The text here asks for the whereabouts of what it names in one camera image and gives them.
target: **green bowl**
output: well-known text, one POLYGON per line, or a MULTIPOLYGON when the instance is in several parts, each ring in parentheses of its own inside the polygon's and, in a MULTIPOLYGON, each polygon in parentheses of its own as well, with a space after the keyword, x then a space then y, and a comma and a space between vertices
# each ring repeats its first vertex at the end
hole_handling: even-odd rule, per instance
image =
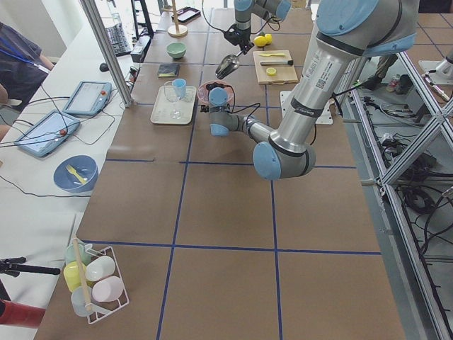
POLYGON ((167 53, 173 59, 182 58, 185 54, 185 44, 182 42, 172 42, 167 46, 167 53))

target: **red cylinder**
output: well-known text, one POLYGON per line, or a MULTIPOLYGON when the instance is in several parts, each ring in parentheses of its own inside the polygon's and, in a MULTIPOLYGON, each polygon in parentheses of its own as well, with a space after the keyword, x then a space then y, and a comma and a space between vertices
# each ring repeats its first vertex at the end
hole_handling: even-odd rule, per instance
POLYGON ((0 300, 0 324, 38 328, 44 313, 45 310, 42 308, 0 300))

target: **yellow lemon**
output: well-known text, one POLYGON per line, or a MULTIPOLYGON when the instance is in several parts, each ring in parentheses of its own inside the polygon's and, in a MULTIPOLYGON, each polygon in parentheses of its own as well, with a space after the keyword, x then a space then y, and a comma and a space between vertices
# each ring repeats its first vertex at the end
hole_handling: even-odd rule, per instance
POLYGON ((268 43, 268 41, 266 40, 265 37, 259 35, 258 37, 255 37, 255 39, 253 39, 253 42, 255 43, 256 46, 258 47, 264 47, 266 46, 266 44, 268 43))
POLYGON ((272 34, 266 34, 264 35, 264 38, 266 39, 266 45, 269 45, 272 42, 272 34))

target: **shoe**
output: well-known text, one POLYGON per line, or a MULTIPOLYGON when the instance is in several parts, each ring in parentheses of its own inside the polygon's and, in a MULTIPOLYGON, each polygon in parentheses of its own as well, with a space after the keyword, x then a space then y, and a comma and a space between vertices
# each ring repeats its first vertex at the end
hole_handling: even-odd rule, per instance
POLYGON ((366 89, 369 89, 369 90, 373 91, 373 90, 376 89, 376 87, 380 83, 382 83, 382 78, 380 78, 377 75, 374 75, 374 76, 371 76, 370 78, 368 78, 367 80, 365 80, 362 83, 362 87, 365 87, 366 89))
POLYGON ((395 89, 396 94, 406 94, 409 92, 409 89, 412 87, 413 82, 407 74, 403 74, 400 79, 398 86, 395 89))

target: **black tripod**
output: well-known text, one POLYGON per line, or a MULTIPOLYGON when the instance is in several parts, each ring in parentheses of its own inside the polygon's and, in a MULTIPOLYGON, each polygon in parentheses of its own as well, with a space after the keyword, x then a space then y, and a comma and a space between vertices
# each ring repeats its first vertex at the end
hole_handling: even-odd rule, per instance
MULTIPOLYGON (((27 261, 25 257, 15 257, 12 259, 0 260, 0 274, 7 274, 17 278, 21 272, 26 273, 40 273, 40 274, 52 274, 59 275, 59 268, 48 268, 39 266, 28 266, 24 264, 27 261)), ((0 280, 0 299, 11 301, 8 292, 6 292, 5 286, 0 280)))

